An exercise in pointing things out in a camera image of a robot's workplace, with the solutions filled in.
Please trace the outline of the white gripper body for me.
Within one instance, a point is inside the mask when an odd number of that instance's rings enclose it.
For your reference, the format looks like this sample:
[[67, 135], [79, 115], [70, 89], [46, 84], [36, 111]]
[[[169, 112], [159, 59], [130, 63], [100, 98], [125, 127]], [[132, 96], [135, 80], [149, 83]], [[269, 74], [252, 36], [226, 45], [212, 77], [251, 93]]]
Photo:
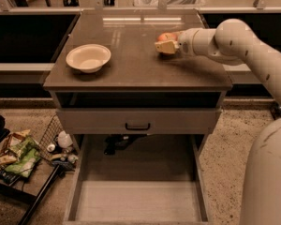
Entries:
[[216, 50], [214, 29], [190, 28], [178, 36], [178, 47], [183, 55], [209, 56]]

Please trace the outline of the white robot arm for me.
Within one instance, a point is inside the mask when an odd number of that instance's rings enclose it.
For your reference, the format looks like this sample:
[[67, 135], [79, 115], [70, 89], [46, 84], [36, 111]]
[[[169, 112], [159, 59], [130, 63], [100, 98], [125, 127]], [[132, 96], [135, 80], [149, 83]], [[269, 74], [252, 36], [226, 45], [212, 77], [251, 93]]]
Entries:
[[[230, 66], [245, 64], [281, 106], [281, 52], [261, 41], [241, 20], [225, 20], [215, 29], [163, 33], [155, 48], [164, 54], [205, 56]], [[265, 127], [251, 146], [239, 225], [281, 225], [281, 118]]]

